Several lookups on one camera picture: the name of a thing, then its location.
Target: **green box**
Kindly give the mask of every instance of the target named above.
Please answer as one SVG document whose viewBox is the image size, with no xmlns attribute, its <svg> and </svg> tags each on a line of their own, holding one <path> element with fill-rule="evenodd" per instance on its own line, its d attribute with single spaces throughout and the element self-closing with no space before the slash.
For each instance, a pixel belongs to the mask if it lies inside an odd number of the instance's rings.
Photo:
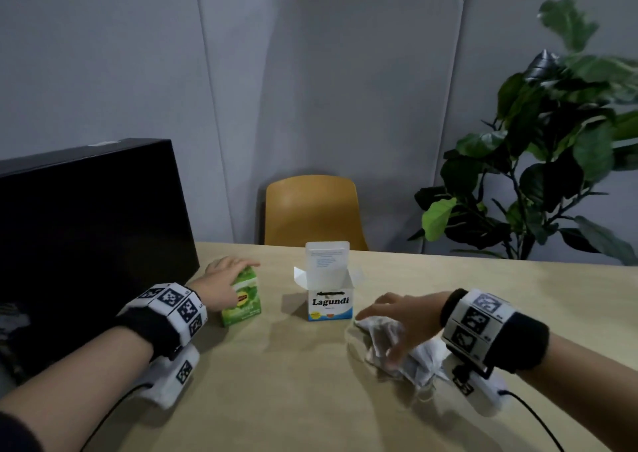
<svg viewBox="0 0 638 452">
<path fill-rule="evenodd" d="M 251 266 L 239 273 L 232 286 L 237 292 L 239 303 L 236 307 L 221 312 L 224 326 L 230 326 L 262 312 L 262 302 L 257 294 L 257 274 Z"/>
</svg>

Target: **table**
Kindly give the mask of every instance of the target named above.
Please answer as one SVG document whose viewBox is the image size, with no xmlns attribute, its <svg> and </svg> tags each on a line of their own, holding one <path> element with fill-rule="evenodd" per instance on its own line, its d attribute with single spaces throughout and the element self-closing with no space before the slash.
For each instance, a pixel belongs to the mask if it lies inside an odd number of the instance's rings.
<svg viewBox="0 0 638 452">
<path fill-rule="evenodd" d="M 90 451 L 540 452 L 555 450 L 519 403 L 477 416 L 451 387 L 406 408 L 410 390 L 380 383 L 347 346 L 346 320 L 307 322 L 293 281 L 304 249 L 199 243 L 200 262 L 224 255 L 259 259 L 260 316 L 226 330 L 211 319 L 196 336 L 202 353 L 177 405 L 162 412 L 124 402 Z M 366 281 L 355 311 L 387 291 L 421 295 L 478 287 L 515 303 L 556 333 L 638 368 L 638 268 L 472 257 L 350 253 Z M 568 451 L 607 450 L 516 376 L 506 375 Z"/>
</svg>

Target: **dark sleeve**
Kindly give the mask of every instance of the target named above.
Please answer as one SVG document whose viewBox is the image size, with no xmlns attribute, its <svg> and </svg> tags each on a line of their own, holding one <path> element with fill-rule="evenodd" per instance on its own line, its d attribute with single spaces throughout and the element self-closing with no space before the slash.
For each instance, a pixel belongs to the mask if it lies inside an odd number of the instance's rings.
<svg viewBox="0 0 638 452">
<path fill-rule="evenodd" d="M 44 449 L 22 422 L 0 412 L 0 444 L 3 452 L 44 452 Z"/>
</svg>

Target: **gray partition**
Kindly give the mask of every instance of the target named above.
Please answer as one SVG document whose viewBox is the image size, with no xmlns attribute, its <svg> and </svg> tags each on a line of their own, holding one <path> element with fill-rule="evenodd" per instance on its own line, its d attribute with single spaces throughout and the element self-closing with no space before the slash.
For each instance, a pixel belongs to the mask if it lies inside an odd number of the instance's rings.
<svg viewBox="0 0 638 452">
<path fill-rule="evenodd" d="M 235 239 L 264 190 L 351 178 L 373 250 L 416 250 L 462 0 L 200 0 Z"/>
<path fill-rule="evenodd" d="M 440 155 L 453 148 L 461 136 L 485 130 L 480 120 L 494 119 L 496 94 L 508 76 L 527 68 L 542 49 L 564 51 L 558 36 L 545 29 L 537 19 L 543 1 L 465 0 Z M 600 23 L 587 52 L 638 58 L 638 0 L 576 1 L 581 10 Z M 527 161 L 521 162 L 522 167 L 533 162 L 533 158 L 528 157 Z M 508 180 L 489 178 L 486 182 L 486 200 L 496 197 L 507 204 L 514 200 Z M 638 173 L 612 173 L 596 186 L 596 190 L 610 192 L 610 196 L 589 197 L 574 209 L 572 215 L 584 215 L 608 227 L 638 249 L 638 227 L 635 225 Z M 496 208 L 491 208 L 490 212 L 498 214 Z M 442 239 L 428 244 L 427 252 L 446 253 L 459 246 L 463 247 Z M 551 237 L 546 246 L 537 246 L 531 257 L 546 261 L 618 263 L 600 254 L 573 250 L 559 235 Z"/>
<path fill-rule="evenodd" d="M 196 0 L 0 0 L 0 158 L 173 140 L 195 237 L 232 241 Z"/>
</svg>

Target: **chair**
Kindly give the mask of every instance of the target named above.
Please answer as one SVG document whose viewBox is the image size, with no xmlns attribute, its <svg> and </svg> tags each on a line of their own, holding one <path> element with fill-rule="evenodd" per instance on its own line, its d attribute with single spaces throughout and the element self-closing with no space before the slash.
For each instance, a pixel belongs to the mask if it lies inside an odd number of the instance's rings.
<svg viewBox="0 0 638 452">
<path fill-rule="evenodd" d="M 339 240 L 349 241 L 352 250 L 368 250 L 352 180 L 302 175 L 268 185 L 266 245 L 304 247 Z"/>
</svg>

